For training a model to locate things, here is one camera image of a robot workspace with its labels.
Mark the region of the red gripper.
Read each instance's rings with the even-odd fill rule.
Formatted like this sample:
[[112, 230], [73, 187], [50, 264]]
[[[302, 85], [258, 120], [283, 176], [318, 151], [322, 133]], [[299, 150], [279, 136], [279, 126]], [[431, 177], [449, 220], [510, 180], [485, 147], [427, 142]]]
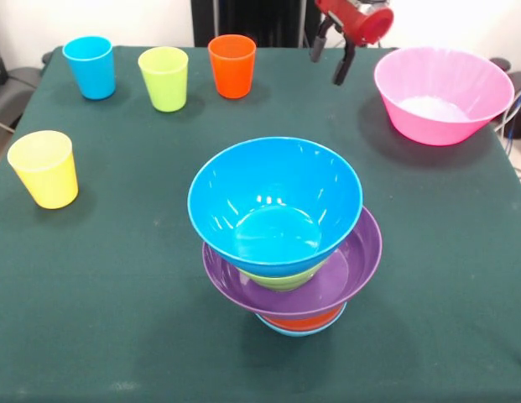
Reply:
[[393, 24], [393, 10], [388, 1], [316, 0], [324, 15], [310, 48], [310, 60], [318, 62], [331, 26], [343, 35], [344, 55], [339, 61], [332, 83], [341, 86], [356, 54], [356, 45], [376, 44]]

